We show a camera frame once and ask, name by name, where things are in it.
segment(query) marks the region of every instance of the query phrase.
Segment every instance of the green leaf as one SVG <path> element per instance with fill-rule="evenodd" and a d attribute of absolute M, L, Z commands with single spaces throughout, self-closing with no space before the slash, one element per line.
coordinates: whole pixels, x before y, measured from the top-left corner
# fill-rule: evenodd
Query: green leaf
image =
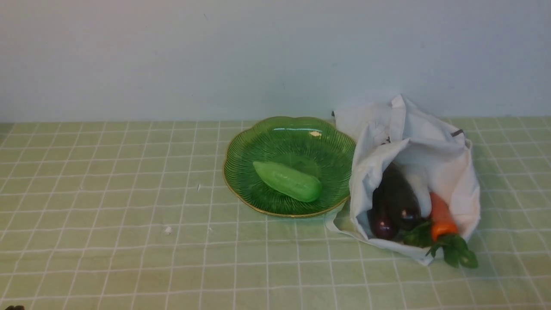
<path fill-rule="evenodd" d="M 438 242 L 433 244 L 433 246 L 430 247 L 429 251 L 425 254 L 425 256 L 429 255 L 429 253 L 430 253 L 430 255 L 432 255 L 432 257 L 435 258 L 436 257 L 436 251 L 438 251 L 438 249 L 441 246 L 442 246 L 442 244 L 438 243 Z"/>
<path fill-rule="evenodd" d="M 477 255 L 473 251 L 464 251 L 459 254 L 459 263 L 466 268 L 478 268 Z"/>
<path fill-rule="evenodd" d="M 445 234 L 443 236 L 439 236 L 437 242 L 441 243 L 442 245 L 452 245 L 453 240 L 455 239 L 456 234 Z"/>
<path fill-rule="evenodd" d="M 431 223 L 424 222 L 409 232 L 404 233 L 404 244 L 414 247 L 426 248 L 432 245 L 433 240 L 430 235 Z"/>
<path fill-rule="evenodd" d="M 453 247 L 444 247 L 444 261 L 454 267 L 459 268 L 459 253 Z"/>
<path fill-rule="evenodd" d="M 469 250 L 469 247 L 467 246 L 467 242 L 461 236 L 458 234 L 451 239 L 452 246 L 459 252 L 463 253 Z"/>

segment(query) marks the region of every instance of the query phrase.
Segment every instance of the bag handle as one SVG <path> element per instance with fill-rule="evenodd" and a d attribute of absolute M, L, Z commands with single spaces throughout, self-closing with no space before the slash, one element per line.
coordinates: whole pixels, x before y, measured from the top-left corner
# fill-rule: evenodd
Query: bag handle
<path fill-rule="evenodd" d="M 391 106 L 389 135 L 391 142 L 397 142 L 403 140 L 404 127 L 406 125 L 407 109 L 402 95 L 396 96 L 391 101 Z"/>

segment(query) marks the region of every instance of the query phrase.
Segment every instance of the green checkered tablecloth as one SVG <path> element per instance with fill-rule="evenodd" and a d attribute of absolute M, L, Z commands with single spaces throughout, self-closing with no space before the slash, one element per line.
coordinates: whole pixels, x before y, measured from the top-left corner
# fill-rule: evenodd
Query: green checkered tablecloth
<path fill-rule="evenodd" d="M 475 143 L 477 270 L 243 205 L 221 168 L 253 122 L 0 124 L 0 309 L 551 309 L 551 117 L 447 121 Z"/>

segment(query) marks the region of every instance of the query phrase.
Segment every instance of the white wall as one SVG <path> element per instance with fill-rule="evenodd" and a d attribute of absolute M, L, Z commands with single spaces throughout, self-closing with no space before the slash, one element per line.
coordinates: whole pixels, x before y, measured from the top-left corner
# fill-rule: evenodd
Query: white wall
<path fill-rule="evenodd" d="M 3 0 L 0 121 L 551 114 L 551 0 Z"/>

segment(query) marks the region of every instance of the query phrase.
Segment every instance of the dark object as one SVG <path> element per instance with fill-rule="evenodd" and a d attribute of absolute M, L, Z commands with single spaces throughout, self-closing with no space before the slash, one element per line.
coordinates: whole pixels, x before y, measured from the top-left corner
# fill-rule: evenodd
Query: dark object
<path fill-rule="evenodd" d="M 417 197 L 394 163 L 390 163 L 383 172 L 381 184 L 377 189 L 381 191 L 390 219 L 399 228 L 410 231 L 421 223 Z"/>
<path fill-rule="evenodd" d="M 368 211 L 369 226 L 375 237 L 392 240 L 398 234 L 398 227 L 392 222 L 380 191 L 373 192 L 373 208 Z"/>

